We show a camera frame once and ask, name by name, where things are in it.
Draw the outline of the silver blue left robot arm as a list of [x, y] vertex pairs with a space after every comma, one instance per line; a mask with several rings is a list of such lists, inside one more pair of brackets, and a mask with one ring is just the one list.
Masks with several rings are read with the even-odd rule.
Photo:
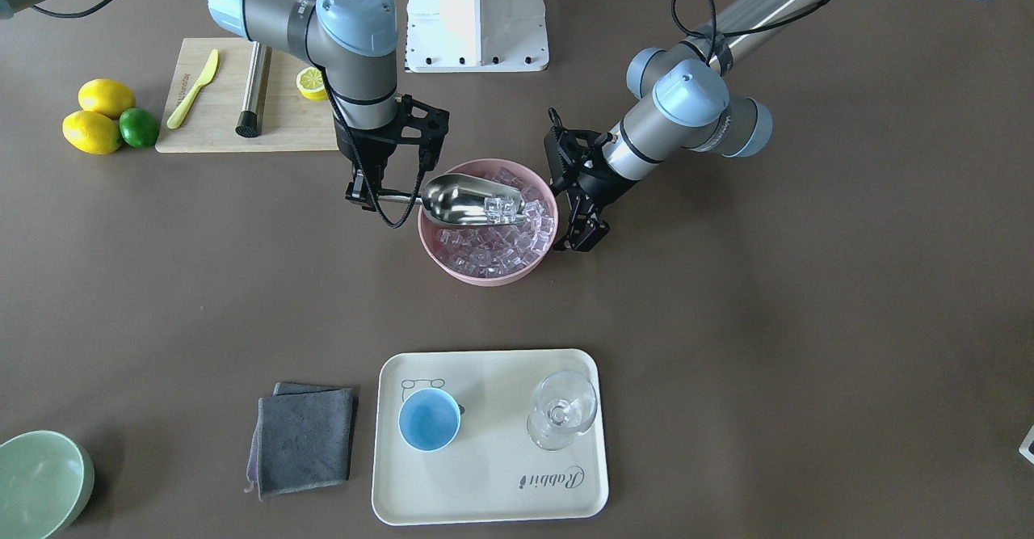
[[737, 0], [705, 23], [685, 28], [669, 49], [649, 47], [633, 57], [625, 85], [636, 98], [616, 126], [597, 133], [564, 126], [548, 112], [545, 153], [553, 194], [566, 194], [566, 230], [555, 251], [588, 252], [609, 233], [602, 218], [613, 204], [676, 151], [746, 158], [771, 140], [771, 112], [731, 95], [724, 76], [782, 27], [831, 0]]

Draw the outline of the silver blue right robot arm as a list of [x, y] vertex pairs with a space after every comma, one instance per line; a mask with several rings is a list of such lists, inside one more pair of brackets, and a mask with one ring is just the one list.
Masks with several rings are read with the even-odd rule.
[[[47, 0], [2, 0], [2, 17]], [[423, 204], [449, 113], [397, 93], [394, 0], [207, 0], [214, 23], [317, 68], [339, 151], [352, 163], [351, 203]]]

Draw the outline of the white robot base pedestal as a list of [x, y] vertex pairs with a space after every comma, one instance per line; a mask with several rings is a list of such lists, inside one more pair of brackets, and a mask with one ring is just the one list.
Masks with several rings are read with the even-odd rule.
[[410, 73], [524, 73], [548, 68], [545, 0], [407, 0]]

